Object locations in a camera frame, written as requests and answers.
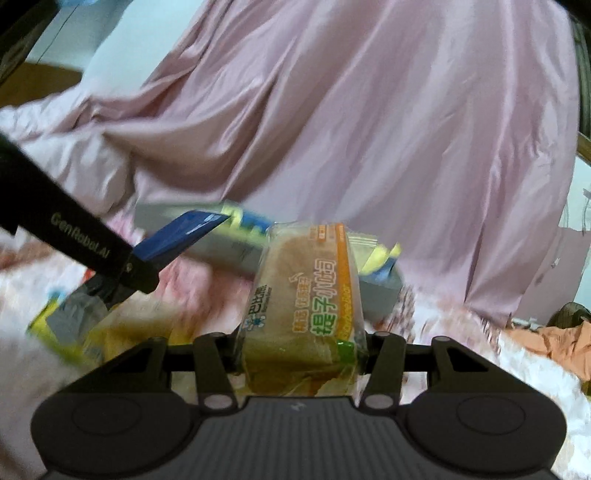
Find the plastic bread wrapper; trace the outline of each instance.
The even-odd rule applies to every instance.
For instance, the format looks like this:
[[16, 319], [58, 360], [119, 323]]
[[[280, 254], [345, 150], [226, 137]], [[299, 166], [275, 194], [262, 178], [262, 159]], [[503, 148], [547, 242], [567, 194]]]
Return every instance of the plastic bread wrapper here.
[[236, 341], [255, 395], [344, 395], [367, 355], [357, 267], [342, 224], [275, 224]]

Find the white pillow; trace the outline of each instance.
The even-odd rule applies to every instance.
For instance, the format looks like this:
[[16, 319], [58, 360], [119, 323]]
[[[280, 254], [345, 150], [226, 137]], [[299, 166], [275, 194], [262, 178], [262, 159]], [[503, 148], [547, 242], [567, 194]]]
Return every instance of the white pillow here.
[[180, 39], [203, 0], [134, 0], [98, 48], [82, 82], [106, 95], [137, 90]]

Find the yellow package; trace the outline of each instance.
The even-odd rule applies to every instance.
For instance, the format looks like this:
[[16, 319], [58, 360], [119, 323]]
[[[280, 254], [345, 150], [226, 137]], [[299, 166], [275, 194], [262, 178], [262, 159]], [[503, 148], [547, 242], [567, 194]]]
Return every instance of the yellow package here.
[[254, 394], [346, 394], [366, 344], [357, 268], [342, 224], [269, 230], [236, 345]]

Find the snack package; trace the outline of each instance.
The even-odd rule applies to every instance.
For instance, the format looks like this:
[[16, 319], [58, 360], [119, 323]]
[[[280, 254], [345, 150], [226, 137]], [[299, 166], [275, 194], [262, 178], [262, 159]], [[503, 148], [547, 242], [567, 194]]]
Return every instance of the snack package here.
[[357, 267], [345, 227], [271, 227], [236, 342], [249, 390], [344, 395], [365, 356]]
[[[222, 213], [230, 219], [187, 253], [215, 267], [254, 277], [267, 244], [267, 230], [274, 222], [235, 203], [140, 203], [135, 210], [135, 224], [154, 232], [190, 209]], [[387, 248], [377, 237], [365, 233], [348, 231], [347, 237], [359, 273], [363, 318], [377, 325], [390, 316], [402, 289], [402, 278], [395, 266], [401, 247], [396, 244]]]
[[[228, 215], [197, 210], [186, 212], [138, 243], [133, 253], [162, 271], [228, 218]], [[134, 333], [137, 327], [112, 328], [111, 331], [99, 327], [134, 291], [120, 285], [115, 278], [99, 274], [91, 273], [85, 280], [63, 301], [58, 297], [50, 298], [45, 308], [30, 323], [28, 331], [64, 360], [94, 368], [104, 363], [113, 352], [133, 346], [140, 336]], [[149, 332], [150, 327], [146, 326], [145, 331]]]

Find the pink blanket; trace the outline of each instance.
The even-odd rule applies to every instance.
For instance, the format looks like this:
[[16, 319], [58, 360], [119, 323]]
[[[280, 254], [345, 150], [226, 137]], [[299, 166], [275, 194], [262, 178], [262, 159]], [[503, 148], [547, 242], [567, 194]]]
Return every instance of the pink blanket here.
[[552, 0], [210, 0], [136, 95], [76, 87], [0, 129], [97, 214], [230, 199], [342, 221], [502, 323], [556, 232], [577, 87]]

